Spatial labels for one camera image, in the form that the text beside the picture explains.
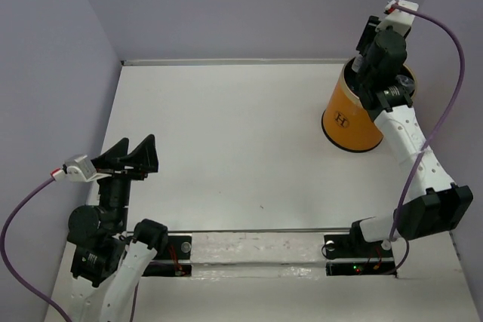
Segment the clear plastic bottle no label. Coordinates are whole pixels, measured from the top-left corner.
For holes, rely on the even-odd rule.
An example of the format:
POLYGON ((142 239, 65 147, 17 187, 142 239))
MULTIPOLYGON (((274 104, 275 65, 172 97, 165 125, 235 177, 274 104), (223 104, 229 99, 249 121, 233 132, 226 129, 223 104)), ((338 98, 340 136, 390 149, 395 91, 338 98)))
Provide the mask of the clear plastic bottle no label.
POLYGON ((416 83, 411 77, 399 74, 396 76, 396 80, 409 94, 415 91, 416 83))

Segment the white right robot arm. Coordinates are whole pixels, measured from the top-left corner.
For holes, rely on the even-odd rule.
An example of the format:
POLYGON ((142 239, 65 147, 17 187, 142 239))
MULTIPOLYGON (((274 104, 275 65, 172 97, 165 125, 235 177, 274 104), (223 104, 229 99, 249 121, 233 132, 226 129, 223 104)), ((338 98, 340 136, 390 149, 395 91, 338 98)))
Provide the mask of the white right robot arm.
POLYGON ((349 250, 363 256, 375 242, 412 241, 455 229, 473 200, 445 171, 417 121, 411 91, 399 81, 407 58, 407 26, 385 24, 371 16, 356 50, 358 98, 382 133, 407 181, 396 208, 386 216, 355 221, 349 250))

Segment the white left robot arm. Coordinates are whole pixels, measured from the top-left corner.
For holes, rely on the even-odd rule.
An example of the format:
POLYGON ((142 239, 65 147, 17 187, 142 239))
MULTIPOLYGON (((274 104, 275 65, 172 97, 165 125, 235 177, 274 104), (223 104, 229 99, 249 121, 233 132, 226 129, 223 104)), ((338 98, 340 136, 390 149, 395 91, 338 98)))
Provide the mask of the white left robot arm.
POLYGON ((167 249, 168 227, 159 222, 143 219, 126 234, 131 183, 158 172, 154 135, 128 147, 123 138, 94 159, 79 155, 63 165, 68 180, 99 186, 97 204, 75 208, 68 220, 73 321, 120 320, 147 266, 167 249))

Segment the orange cylindrical bin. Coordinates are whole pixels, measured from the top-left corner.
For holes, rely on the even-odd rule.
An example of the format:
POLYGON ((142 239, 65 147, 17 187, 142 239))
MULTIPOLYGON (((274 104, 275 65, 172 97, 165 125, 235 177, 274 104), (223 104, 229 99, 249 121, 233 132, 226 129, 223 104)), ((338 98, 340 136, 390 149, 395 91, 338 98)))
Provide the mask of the orange cylindrical bin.
POLYGON ((379 146, 383 135, 374 124, 374 112, 364 109, 358 98, 359 85, 352 70, 354 58, 343 66, 321 118, 328 140, 347 152, 364 153, 379 146))

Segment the silver bolt left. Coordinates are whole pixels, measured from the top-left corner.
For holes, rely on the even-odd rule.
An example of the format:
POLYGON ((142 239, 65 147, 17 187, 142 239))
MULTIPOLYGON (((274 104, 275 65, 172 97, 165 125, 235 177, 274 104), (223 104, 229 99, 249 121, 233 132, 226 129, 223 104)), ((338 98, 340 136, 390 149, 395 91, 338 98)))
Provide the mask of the silver bolt left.
POLYGON ((183 242, 181 244, 181 250, 184 252, 184 253, 189 253, 191 251, 191 243, 190 242, 183 242))

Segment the silver bolt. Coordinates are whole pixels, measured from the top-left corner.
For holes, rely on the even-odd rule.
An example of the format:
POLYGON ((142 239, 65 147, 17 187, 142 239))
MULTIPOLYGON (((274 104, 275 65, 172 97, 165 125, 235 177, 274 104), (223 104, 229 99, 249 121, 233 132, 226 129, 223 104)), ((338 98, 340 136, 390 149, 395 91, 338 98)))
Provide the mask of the silver bolt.
POLYGON ((191 251, 191 243, 190 242, 183 242, 181 244, 181 250, 184 252, 184 253, 189 253, 191 251))
POLYGON ((332 240, 329 240, 325 243, 325 249, 329 252, 332 252, 335 250, 335 243, 332 240))

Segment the silver bolt right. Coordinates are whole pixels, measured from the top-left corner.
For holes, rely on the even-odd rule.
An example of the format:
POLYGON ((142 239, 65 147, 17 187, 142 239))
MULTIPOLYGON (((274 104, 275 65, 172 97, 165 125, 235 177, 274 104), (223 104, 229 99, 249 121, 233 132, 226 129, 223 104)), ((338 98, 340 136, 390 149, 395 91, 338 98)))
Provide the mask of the silver bolt right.
POLYGON ((335 243, 332 240, 329 240, 325 243, 325 249, 329 252, 332 252, 335 250, 335 243))

